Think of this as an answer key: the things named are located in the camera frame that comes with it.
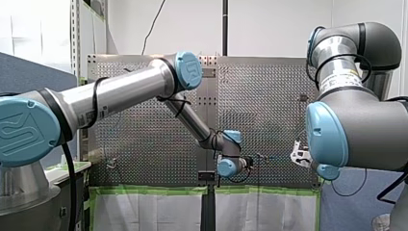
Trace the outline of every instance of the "black cable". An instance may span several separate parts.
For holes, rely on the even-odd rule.
[[[395,98],[387,99],[386,101],[390,101],[390,102],[393,102],[393,101],[406,101],[406,102],[408,102],[408,96],[398,96],[398,97],[395,97]]]
[[[162,5],[160,5],[159,10],[156,13],[156,16],[153,20],[152,26],[150,27],[150,31],[147,34],[146,38],[144,38],[144,44],[143,44],[143,49],[141,50],[141,54],[144,55],[144,50],[146,49],[146,44],[147,44],[147,39],[149,39],[150,34],[152,34],[153,28],[154,28],[154,24],[156,23],[157,18],[159,17],[160,12],[162,11],[163,5],[165,4],[166,0],[163,0]]]
[[[339,195],[339,196],[342,196],[342,197],[353,196],[353,195],[357,194],[361,189],[363,189],[364,185],[366,185],[367,175],[368,175],[367,169],[365,168],[363,183],[362,183],[361,186],[360,186],[355,192],[353,192],[353,193],[350,193],[350,194],[342,194],[342,193],[339,193],[339,192],[336,190],[336,188],[334,187],[334,181],[332,181],[332,183],[331,183],[332,189],[333,189],[334,193],[336,193],[336,194]]]
[[[315,82],[315,81],[314,81],[314,79],[312,78],[312,75],[309,72],[309,65],[310,65],[310,60],[312,58],[311,57],[312,56],[312,48],[314,46],[315,37],[316,37],[318,31],[322,30],[322,29],[325,29],[325,28],[322,27],[322,26],[318,26],[317,28],[315,28],[312,35],[310,36],[310,39],[308,40],[309,46],[308,46],[308,49],[307,49],[307,52],[306,52],[306,74],[307,74],[307,77],[313,82]]]
[[[1,92],[0,93],[0,97],[3,97],[3,96],[16,96],[16,95],[19,95],[20,93],[16,93],[16,92]]]
[[[70,207],[70,215],[69,215],[69,231],[75,231],[76,226],[76,213],[77,213],[77,189],[76,189],[76,176],[75,176],[75,167],[74,162],[72,160],[71,152],[69,151],[68,144],[62,144],[64,155],[66,158],[66,164],[68,165],[68,173],[69,173],[69,187],[70,187],[70,199],[71,199],[71,207]]]
[[[396,204],[395,201],[389,200],[389,199],[385,199],[384,196],[387,195],[388,193],[390,193],[391,191],[393,191],[399,184],[401,184],[402,182],[404,182],[404,180],[408,177],[408,165],[406,165],[404,167],[404,173],[402,173],[402,175],[400,175],[394,182],[393,184],[391,184],[389,187],[387,187],[387,189],[385,189],[383,192],[381,192],[378,196],[377,196],[377,200],[382,201],[382,202],[386,202],[389,204]]]
[[[191,102],[190,102],[189,100],[187,100],[186,95],[184,95],[184,99],[169,98],[169,99],[166,99],[166,100],[167,100],[167,101],[171,101],[171,102],[182,102],[182,105],[181,105],[180,109],[178,110],[178,112],[177,112],[177,114],[176,114],[175,117],[178,117],[178,116],[183,112],[184,106],[185,106],[186,104],[191,105]]]
[[[230,177],[228,177],[227,179],[228,179],[229,181],[231,181],[232,183],[240,184],[240,183],[244,182],[245,180],[247,180],[250,175],[251,175],[251,168],[248,168],[248,169],[247,169],[247,174],[246,174],[245,178],[243,178],[243,179],[241,179],[241,180],[238,180],[238,181],[233,180],[233,179],[231,179]]]
[[[93,84],[93,95],[92,95],[92,108],[93,108],[93,117],[92,117],[92,121],[83,129],[87,129],[90,128],[91,126],[93,126],[96,122],[96,120],[98,119],[98,112],[99,112],[99,108],[98,108],[98,87],[99,84],[104,81],[105,79],[108,79],[108,77],[101,77],[99,79],[97,79],[95,81],[95,83]]]
[[[321,69],[326,64],[328,64],[329,62],[337,60],[340,57],[354,57],[354,58],[357,58],[359,62],[363,61],[364,63],[366,63],[366,65],[369,68],[369,72],[367,73],[366,78],[363,79],[362,83],[365,83],[369,79],[369,77],[371,76],[371,73],[372,73],[372,65],[371,65],[371,62],[369,61],[369,59],[367,59],[366,57],[364,57],[362,55],[358,55],[358,54],[339,54],[339,55],[335,55],[335,56],[332,56],[332,57],[328,58],[327,60],[325,60],[323,63],[321,63],[319,65],[318,69],[316,70],[315,79],[314,79],[314,82],[316,84],[317,89],[319,89],[318,77],[319,77],[319,73],[320,73]]]

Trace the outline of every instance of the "pegboard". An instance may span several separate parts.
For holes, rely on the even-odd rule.
[[[304,66],[304,59],[218,58],[219,128],[240,130],[242,155],[255,161],[245,184],[310,188],[318,182],[310,169],[295,165],[290,158],[299,134],[306,145],[302,134],[305,109],[317,96]],[[301,101],[301,94],[308,100]]]
[[[92,79],[144,68],[142,56],[89,56]],[[195,91],[185,95],[195,108]],[[97,122],[89,129],[90,183],[195,186],[194,138],[163,102],[151,99]]]
[[[147,66],[152,59],[89,56],[89,77],[124,74]],[[290,159],[294,139],[304,129],[305,108],[317,94],[305,75],[305,60],[230,57],[200,60],[206,75],[200,88],[206,89],[189,91],[186,96],[195,109],[200,108],[198,115],[205,117],[211,127],[242,131],[242,155],[252,156],[256,167],[245,184],[290,188],[311,188],[316,184],[318,178],[312,171],[298,167]],[[309,100],[299,102],[300,94],[306,94]],[[197,166],[203,167],[197,162],[202,161],[197,155],[203,152],[192,135],[156,99],[99,121],[89,130],[88,144],[94,161],[90,182],[96,186],[196,186]],[[259,162],[259,174],[258,153],[268,157],[267,162]],[[205,166],[214,169],[215,165],[210,161]]]

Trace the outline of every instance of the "green tape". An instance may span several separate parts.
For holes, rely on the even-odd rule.
[[[89,162],[74,162],[74,168],[77,169],[77,168],[83,167],[83,166],[87,165],[88,163]],[[60,166],[60,164],[58,164],[58,165],[55,165],[55,166],[48,167],[45,170],[52,170],[52,169],[57,168],[57,167],[59,167],[60,170],[68,170],[68,165],[67,164],[63,165],[62,167]]]
[[[120,185],[114,187],[92,187],[89,190],[94,194],[201,195],[206,193],[205,187],[163,188]]]
[[[90,225],[89,225],[89,230],[93,231],[93,221],[95,219],[94,214],[95,214],[95,203],[96,203],[96,193],[94,193],[93,190],[89,190],[90,192],[90,197],[89,197],[89,204],[90,204]]]
[[[287,189],[280,187],[257,186],[223,186],[216,188],[217,194],[268,193],[300,196],[316,196],[319,192],[303,189]]]
[[[84,210],[87,210],[88,208],[90,208],[89,200],[84,201]]]

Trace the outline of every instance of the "metal pole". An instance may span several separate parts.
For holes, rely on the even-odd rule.
[[[222,56],[228,56],[228,0],[222,3]]]

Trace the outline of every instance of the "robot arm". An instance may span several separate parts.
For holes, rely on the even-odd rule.
[[[402,170],[408,161],[408,104],[380,101],[384,78],[400,64],[396,35],[378,23],[322,29],[311,37],[308,58],[319,72],[319,98],[308,106],[306,120],[318,174],[333,180],[338,167]],[[356,62],[372,73],[365,86]]]
[[[177,92],[199,86],[202,70],[192,53],[178,53],[153,60],[147,68],[62,92],[49,89],[0,98],[0,164],[22,167],[47,155],[54,147],[72,140],[80,128],[143,101],[158,97],[173,111],[198,141],[215,134],[190,106],[177,100]],[[219,137],[217,149],[231,155],[236,171],[240,165],[239,141]],[[207,143],[201,145],[212,148]]]
[[[223,159],[217,166],[219,176],[229,178],[243,169],[252,167],[253,161],[250,157],[240,158],[241,132],[225,130],[218,133],[210,129],[183,100],[182,95],[176,94],[166,102],[166,105],[189,129],[202,148],[222,151]]]

